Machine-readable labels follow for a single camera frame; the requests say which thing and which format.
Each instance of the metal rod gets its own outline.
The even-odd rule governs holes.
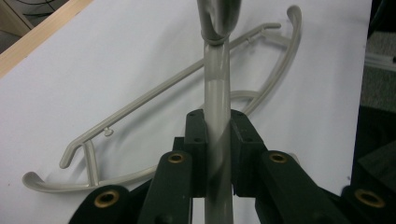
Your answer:
[[[230,48],[205,42],[205,122],[209,138],[205,223],[233,223],[230,154]]]

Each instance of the white table surface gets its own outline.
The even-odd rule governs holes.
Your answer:
[[[296,154],[319,186],[340,193],[351,174],[371,1],[246,0],[231,39],[263,22],[282,23],[278,32],[290,36],[291,5],[303,13],[300,47],[250,119],[269,149]],[[283,51],[268,41],[232,51],[232,90],[258,90]],[[35,192],[22,176],[86,182],[82,151],[59,168],[68,143],[202,57],[195,1],[91,3],[0,80],[0,223],[66,223],[89,192]],[[203,103],[203,87],[201,69],[96,138],[102,178],[156,164]],[[259,223],[253,204],[234,197],[235,223]],[[194,209],[202,223],[202,202]]]

